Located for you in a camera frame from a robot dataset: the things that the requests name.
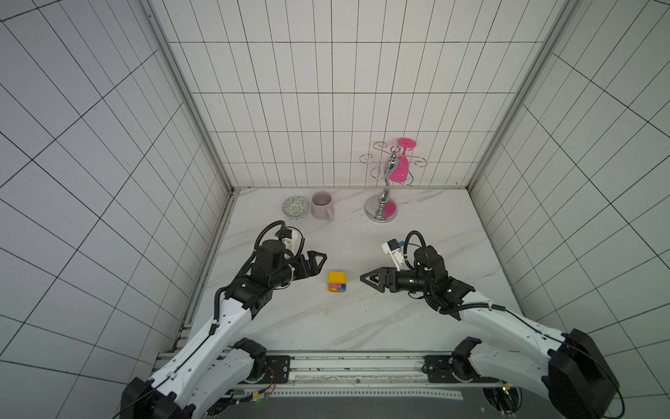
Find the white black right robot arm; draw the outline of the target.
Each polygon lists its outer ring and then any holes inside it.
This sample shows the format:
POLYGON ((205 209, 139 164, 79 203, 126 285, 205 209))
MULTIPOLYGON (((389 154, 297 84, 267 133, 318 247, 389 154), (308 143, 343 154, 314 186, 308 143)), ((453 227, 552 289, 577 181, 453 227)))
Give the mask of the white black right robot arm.
POLYGON ((564 333, 498 305, 448 274, 432 246, 415 250, 412 268, 401 269, 402 251, 390 251, 394 266, 361 275, 381 293, 421 293, 438 314, 476 326, 508 345, 500 349, 465 338, 444 372, 457 382, 497 379, 548 400, 565 418, 604 418, 620 385, 594 340, 578 329, 564 333))

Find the yellow curved lego brick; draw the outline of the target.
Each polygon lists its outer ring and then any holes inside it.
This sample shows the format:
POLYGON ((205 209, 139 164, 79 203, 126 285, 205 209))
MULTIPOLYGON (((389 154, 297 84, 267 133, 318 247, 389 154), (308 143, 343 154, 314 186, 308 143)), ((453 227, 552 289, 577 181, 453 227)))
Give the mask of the yellow curved lego brick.
POLYGON ((327 277, 327 284, 347 284, 347 275, 345 272, 329 272, 327 277))

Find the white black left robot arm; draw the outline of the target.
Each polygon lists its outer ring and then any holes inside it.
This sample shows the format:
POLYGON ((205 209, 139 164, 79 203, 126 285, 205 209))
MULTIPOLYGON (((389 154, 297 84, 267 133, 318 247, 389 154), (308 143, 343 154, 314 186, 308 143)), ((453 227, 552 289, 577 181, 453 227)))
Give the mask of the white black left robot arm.
POLYGON ((202 418, 240 382, 260 380, 267 350, 242 331, 275 290, 319 275, 326 260, 317 251, 293 253, 278 239, 255 245, 235 279, 216 291, 208 324, 148 380, 127 384, 117 416, 202 418))

